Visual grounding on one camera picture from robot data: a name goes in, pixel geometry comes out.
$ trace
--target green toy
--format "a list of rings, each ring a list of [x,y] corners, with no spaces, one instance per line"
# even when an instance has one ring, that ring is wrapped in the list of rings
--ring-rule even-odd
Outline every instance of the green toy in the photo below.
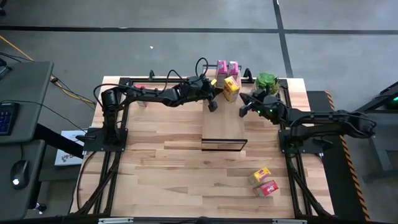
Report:
[[[270,94],[275,94],[279,90],[277,78],[273,74],[266,72],[260,73],[256,78],[256,89],[265,90],[269,86]]]

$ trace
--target yellow juice box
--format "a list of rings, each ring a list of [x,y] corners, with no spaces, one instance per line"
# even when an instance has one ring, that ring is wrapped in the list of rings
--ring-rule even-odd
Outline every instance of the yellow juice box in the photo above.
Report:
[[[257,170],[255,173],[253,173],[249,177],[249,182],[252,185],[257,185],[270,175],[271,175],[271,172],[269,172],[269,169],[264,167],[261,170]]]
[[[226,100],[234,102],[238,97],[239,89],[240,87],[233,77],[224,79],[223,94]]]

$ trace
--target gray floor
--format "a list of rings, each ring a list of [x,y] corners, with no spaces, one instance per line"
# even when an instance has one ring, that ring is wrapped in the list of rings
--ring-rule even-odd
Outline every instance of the gray floor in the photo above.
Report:
[[[395,0],[279,0],[285,29],[398,29]],[[15,0],[0,24],[161,28],[276,29],[272,0]],[[72,90],[92,97],[105,75],[194,73],[195,62],[237,60],[253,73],[286,77],[278,34],[76,33],[1,31],[35,60],[51,60],[54,74]],[[355,110],[397,81],[397,35],[286,35],[293,75],[308,90],[330,90],[338,109]],[[0,51],[17,55],[0,41]],[[50,86],[45,104],[81,127],[93,111]],[[49,111],[40,121],[55,131],[74,129]],[[358,176],[377,169],[366,141],[349,139]],[[40,199],[44,215],[66,214],[74,181],[47,183]],[[398,222],[398,180],[361,183],[372,220]]]

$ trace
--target white paper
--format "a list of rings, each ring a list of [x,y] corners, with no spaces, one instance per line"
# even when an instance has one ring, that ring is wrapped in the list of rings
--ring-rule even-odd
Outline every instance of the white paper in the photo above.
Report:
[[[84,131],[62,131],[61,135],[69,140],[75,141],[77,144],[83,146],[84,143],[82,141],[77,141],[76,136],[85,135]],[[70,166],[70,165],[79,165],[83,162],[83,159],[79,157],[73,156],[71,154],[67,154],[66,152],[58,149],[57,156],[55,157],[55,166]]]

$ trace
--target black desk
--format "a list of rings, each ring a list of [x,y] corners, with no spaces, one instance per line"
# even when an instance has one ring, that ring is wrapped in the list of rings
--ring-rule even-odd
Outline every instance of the black desk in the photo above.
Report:
[[[38,173],[45,151],[43,140],[22,143],[24,159],[29,161],[29,184],[22,190],[11,186],[10,171],[12,165],[21,158],[21,144],[0,145],[0,221],[24,218],[27,209],[33,208],[37,200],[40,183]]]
[[[10,64],[10,66],[13,70],[6,71],[4,78],[0,80],[0,102],[2,100],[22,100],[42,104],[54,64],[52,62],[28,62]],[[37,123],[42,109],[41,105],[19,104],[19,112],[12,134],[1,136],[0,144],[43,139],[48,145],[83,158],[81,145]]]

